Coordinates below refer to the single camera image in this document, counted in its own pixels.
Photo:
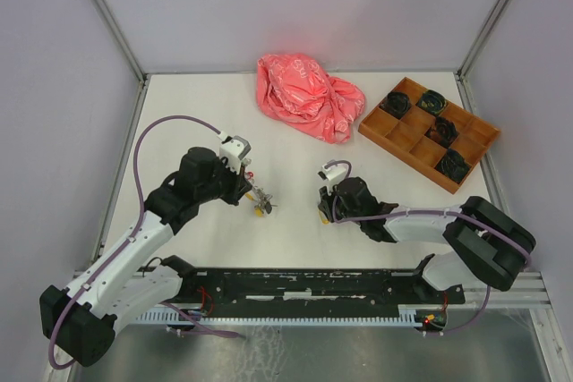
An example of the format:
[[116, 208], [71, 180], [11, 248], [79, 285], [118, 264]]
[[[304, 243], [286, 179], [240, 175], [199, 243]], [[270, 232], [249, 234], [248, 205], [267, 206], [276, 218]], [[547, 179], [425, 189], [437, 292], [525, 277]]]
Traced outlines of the key with yellow tag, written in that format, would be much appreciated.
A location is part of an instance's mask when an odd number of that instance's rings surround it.
[[328, 225], [330, 223], [328, 217], [321, 211], [319, 212], [319, 217], [324, 225]]

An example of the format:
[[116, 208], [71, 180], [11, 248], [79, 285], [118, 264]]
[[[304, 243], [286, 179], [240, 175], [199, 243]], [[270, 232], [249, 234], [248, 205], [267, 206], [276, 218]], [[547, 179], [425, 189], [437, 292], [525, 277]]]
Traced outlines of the metal keyring with keys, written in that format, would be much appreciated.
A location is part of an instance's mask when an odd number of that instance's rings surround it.
[[272, 203], [273, 196], [255, 183], [253, 172], [245, 172], [244, 177], [252, 186], [251, 190], [245, 194], [245, 197], [254, 204], [255, 215], [258, 217], [270, 215], [273, 208], [276, 207], [276, 205]]

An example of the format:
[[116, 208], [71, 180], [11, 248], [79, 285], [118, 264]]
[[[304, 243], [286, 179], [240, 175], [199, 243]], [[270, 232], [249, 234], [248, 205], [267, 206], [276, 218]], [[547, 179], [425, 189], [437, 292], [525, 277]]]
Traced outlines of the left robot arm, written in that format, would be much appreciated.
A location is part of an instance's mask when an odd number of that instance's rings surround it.
[[165, 243], [194, 219], [202, 204], [220, 199], [237, 205], [251, 188], [244, 176], [247, 142], [233, 138], [218, 152], [194, 147], [177, 171], [154, 190], [143, 211], [122, 238], [65, 288], [49, 286], [40, 296], [40, 316], [49, 340], [48, 361], [54, 369], [60, 348], [84, 367], [101, 359], [116, 336], [141, 314], [163, 301], [189, 301], [198, 280], [191, 265], [178, 257], [147, 277], [133, 275]]

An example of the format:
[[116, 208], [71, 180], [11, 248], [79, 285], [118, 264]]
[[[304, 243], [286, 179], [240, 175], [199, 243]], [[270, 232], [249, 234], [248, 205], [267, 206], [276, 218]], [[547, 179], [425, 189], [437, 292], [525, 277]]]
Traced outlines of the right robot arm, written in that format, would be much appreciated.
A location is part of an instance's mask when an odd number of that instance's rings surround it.
[[451, 208], [414, 209], [376, 200], [360, 177], [319, 189], [318, 209], [330, 223], [354, 223], [375, 242], [426, 242], [449, 246], [421, 262], [412, 295], [431, 302], [458, 284], [505, 292], [531, 262], [536, 239], [479, 196]]

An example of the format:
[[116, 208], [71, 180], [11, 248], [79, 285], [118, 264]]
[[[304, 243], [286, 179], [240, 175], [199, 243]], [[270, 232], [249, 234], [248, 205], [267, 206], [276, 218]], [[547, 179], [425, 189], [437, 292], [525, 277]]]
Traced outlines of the pink crumpled cloth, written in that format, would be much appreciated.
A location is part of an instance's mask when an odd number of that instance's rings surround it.
[[304, 54], [267, 54], [257, 62], [256, 103], [269, 118], [328, 144], [351, 137], [366, 99], [353, 83], [328, 74]]

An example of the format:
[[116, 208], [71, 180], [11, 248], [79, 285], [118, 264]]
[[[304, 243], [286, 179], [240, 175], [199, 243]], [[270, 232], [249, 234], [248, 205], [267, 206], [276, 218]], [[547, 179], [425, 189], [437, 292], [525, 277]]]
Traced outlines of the black roll top left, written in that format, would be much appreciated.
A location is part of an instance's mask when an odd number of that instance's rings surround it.
[[391, 91], [380, 103], [384, 112], [401, 119], [411, 107], [408, 95], [401, 91]]

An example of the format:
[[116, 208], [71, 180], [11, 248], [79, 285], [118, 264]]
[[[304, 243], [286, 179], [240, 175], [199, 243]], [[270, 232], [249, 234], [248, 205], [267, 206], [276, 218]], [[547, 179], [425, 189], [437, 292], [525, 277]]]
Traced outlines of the black roll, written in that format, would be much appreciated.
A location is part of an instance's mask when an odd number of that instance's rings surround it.
[[461, 183], [470, 171], [470, 165], [454, 149], [447, 149], [435, 169], [455, 183]]
[[458, 130], [453, 122], [439, 116], [425, 136], [443, 148], [448, 148], [458, 137]]
[[411, 107], [408, 95], [401, 91], [391, 91], [380, 103], [384, 112], [401, 119]]
[[435, 117], [440, 116], [448, 105], [448, 100], [441, 93], [427, 89], [416, 103], [416, 106], [424, 112]]

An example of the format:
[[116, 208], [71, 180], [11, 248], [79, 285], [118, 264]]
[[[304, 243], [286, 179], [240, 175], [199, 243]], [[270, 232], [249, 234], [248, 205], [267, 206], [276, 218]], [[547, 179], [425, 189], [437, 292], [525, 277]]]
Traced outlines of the black roll bottom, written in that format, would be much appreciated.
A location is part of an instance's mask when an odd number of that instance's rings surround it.
[[454, 149], [447, 149], [435, 169], [455, 183], [461, 183], [470, 171], [470, 165]]

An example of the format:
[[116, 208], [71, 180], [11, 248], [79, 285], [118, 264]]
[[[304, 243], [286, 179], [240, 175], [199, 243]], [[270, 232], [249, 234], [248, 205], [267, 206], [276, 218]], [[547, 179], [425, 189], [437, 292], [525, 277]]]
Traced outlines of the black roll middle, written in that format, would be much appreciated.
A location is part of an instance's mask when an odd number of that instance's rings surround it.
[[458, 137], [458, 130], [453, 122], [439, 116], [425, 136], [443, 148], [448, 148]]

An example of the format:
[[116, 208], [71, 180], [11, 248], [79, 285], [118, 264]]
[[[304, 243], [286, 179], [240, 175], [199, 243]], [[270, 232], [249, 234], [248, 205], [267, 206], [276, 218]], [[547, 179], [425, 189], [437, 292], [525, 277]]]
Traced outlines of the black roll top right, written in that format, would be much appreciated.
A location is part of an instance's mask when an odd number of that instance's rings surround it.
[[441, 93], [427, 89], [416, 103], [416, 106], [424, 112], [435, 117], [440, 116], [448, 105], [448, 100]]

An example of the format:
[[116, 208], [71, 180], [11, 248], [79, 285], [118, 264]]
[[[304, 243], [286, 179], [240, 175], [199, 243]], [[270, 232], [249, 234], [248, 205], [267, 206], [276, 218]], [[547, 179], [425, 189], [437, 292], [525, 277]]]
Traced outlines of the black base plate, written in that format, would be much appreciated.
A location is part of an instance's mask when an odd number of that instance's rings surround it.
[[422, 279], [419, 269], [193, 268], [171, 302], [227, 304], [247, 301], [362, 301], [371, 306], [466, 302], [460, 283], [444, 292]]

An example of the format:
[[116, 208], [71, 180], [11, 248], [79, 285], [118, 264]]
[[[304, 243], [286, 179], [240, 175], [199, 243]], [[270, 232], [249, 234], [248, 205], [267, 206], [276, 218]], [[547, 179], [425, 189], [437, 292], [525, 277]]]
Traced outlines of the aluminium frame rail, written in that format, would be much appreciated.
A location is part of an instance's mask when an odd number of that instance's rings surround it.
[[[484, 284], [463, 285], [464, 308], [478, 309], [484, 301]], [[539, 272], [520, 274], [506, 292], [491, 288], [487, 302], [488, 309], [549, 309], [551, 301], [545, 283]]]

